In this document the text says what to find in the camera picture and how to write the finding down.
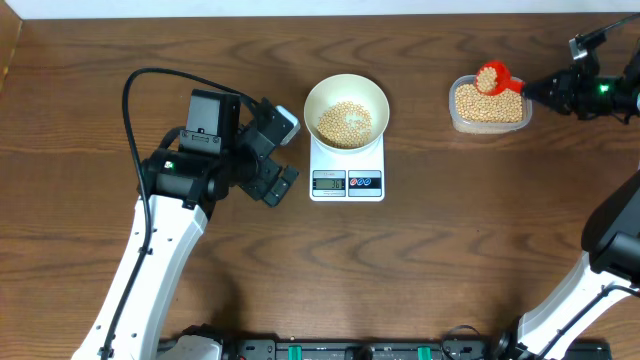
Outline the red plastic measuring scoop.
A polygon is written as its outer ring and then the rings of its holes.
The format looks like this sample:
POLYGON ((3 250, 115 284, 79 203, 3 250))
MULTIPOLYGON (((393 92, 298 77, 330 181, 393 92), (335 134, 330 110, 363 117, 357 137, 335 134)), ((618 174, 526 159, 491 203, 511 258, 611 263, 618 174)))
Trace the red plastic measuring scoop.
POLYGON ((524 83, 512 77, 506 65, 500 61, 484 64, 476 73, 475 88, 483 95, 497 96, 506 90, 522 94, 524 83))

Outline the white digital kitchen scale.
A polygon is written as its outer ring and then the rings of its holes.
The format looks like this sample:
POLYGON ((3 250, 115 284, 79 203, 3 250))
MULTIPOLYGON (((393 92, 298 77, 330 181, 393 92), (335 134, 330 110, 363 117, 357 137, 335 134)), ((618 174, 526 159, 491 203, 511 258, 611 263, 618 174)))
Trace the white digital kitchen scale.
POLYGON ((381 202, 385 198, 384 138, 357 149, 311 140, 309 197, 316 202, 381 202))

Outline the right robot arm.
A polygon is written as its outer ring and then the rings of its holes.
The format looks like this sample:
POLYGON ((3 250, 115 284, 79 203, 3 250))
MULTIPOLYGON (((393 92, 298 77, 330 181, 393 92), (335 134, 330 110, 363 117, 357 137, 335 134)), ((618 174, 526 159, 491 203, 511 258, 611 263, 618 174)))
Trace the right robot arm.
MULTIPOLYGON (((524 95, 581 120, 639 113, 639 58, 620 77, 602 77, 592 50, 575 50, 573 64, 530 82, 524 95)), ((639 294, 639 176, 633 174, 589 217, 582 253, 560 284, 503 333, 495 359, 562 359, 593 322, 626 297, 639 294)))

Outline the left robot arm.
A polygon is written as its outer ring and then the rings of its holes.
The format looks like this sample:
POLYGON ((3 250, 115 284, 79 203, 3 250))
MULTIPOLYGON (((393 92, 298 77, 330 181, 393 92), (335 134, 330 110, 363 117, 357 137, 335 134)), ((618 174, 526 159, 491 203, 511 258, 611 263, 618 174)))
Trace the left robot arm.
POLYGON ((187 123, 167 132, 141 164, 130 237, 76 359, 153 359, 186 261, 217 202, 237 186, 277 206, 298 173, 271 159, 300 129, 268 100, 195 89, 187 123))

